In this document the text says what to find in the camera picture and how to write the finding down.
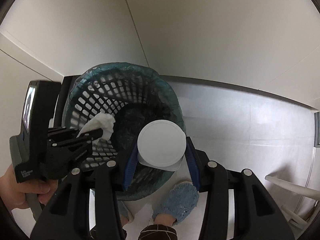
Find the white lid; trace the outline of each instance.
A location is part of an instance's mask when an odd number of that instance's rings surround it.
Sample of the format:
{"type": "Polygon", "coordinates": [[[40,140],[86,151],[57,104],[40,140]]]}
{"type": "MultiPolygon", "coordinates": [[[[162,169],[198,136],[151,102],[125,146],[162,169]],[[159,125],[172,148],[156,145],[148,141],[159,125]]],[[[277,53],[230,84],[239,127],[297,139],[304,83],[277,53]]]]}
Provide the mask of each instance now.
{"type": "Polygon", "coordinates": [[[186,150],[186,135],[168,120],[148,123],[138,136],[138,151],[148,164],[168,167],[179,162],[186,150]]]}

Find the gray floor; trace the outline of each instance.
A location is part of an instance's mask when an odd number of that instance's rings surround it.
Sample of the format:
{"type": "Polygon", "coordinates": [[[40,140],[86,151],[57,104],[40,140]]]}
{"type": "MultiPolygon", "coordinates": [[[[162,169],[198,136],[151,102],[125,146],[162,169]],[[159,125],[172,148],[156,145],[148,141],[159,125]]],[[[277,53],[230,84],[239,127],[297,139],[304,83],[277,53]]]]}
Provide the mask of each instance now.
{"type": "MultiPolygon", "coordinates": [[[[312,163],[314,114],[303,107],[279,100],[234,90],[209,86],[170,83],[183,112],[187,135],[197,149],[225,168],[241,171],[250,168],[269,190],[279,206],[295,210],[300,196],[265,181],[273,173],[287,181],[305,186],[312,163]]],[[[181,168],[154,194],[127,206],[135,215],[124,228],[128,240],[136,240],[148,225],[152,209],[179,180],[189,177],[184,160],[181,168]]],[[[94,210],[91,199],[91,211],[94,210]]],[[[179,239],[198,239],[206,193],[200,194],[198,206],[175,226],[179,239]]],[[[233,236],[233,193],[230,191],[229,233],[233,236]]],[[[91,212],[91,226],[94,213],[91,212]]]]}

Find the silver screw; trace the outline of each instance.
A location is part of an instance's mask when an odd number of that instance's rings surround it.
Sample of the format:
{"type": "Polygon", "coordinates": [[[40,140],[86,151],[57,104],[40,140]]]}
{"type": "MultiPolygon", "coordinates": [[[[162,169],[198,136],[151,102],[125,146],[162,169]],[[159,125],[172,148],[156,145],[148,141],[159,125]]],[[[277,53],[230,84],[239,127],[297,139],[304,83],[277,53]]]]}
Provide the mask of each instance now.
{"type": "Polygon", "coordinates": [[[209,161],[209,162],[208,162],[208,166],[209,166],[210,168],[215,168],[215,167],[218,166],[218,164],[217,164],[216,162],[214,162],[214,161],[209,161]]]}
{"type": "Polygon", "coordinates": [[[71,171],[71,174],[72,175],[77,175],[80,173],[80,169],[79,168],[74,168],[72,171],[71,171]]]}
{"type": "Polygon", "coordinates": [[[243,171],[243,173],[244,173],[244,175],[246,175],[246,176],[251,176],[251,175],[252,175],[252,171],[249,170],[249,169],[245,169],[245,170],[243,171]]]}
{"type": "Polygon", "coordinates": [[[108,161],[107,162],[108,167],[114,167],[114,166],[116,166],[116,164],[117,164],[116,161],[108,161]]]}

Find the device screen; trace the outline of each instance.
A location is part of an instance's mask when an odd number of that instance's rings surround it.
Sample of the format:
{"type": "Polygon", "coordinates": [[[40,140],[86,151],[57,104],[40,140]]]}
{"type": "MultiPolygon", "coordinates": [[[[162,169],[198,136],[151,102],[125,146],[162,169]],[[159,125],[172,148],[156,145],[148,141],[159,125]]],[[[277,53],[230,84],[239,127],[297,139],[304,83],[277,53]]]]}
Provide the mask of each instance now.
{"type": "Polygon", "coordinates": [[[24,107],[23,107],[22,120],[28,132],[29,132],[29,125],[30,125],[32,103],[35,97],[35,93],[36,93],[35,87],[28,88],[26,100],[24,102],[24,107]]]}

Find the person's leg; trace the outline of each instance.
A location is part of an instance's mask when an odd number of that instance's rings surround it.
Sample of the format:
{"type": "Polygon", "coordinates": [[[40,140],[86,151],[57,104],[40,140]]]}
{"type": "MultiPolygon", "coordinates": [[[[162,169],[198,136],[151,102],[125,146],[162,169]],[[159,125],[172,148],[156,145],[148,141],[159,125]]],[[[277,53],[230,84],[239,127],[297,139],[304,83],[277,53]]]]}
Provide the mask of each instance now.
{"type": "Polygon", "coordinates": [[[191,182],[178,183],[154,211],[154,224],[143,229],[138,240],[178,240],[172,225],[182,222],[198,200],[199,193],[191,182]]]}
{"type": "MultiPolygon", "coordinates": [[[[118,201],[118,210],[120,214],[122,227],[124,227],[126,224],[130,224],[133,222],[133,215],[131,214],[127,206],[122,201],[118,201]]],[[[127,237],[127,232],[125,230],[123,231],[124,231],[124,236],[127,237]]],[[[90,234],[92,239],[97,239],[96,227],[93,227],[90,230],[90,234]]]]}

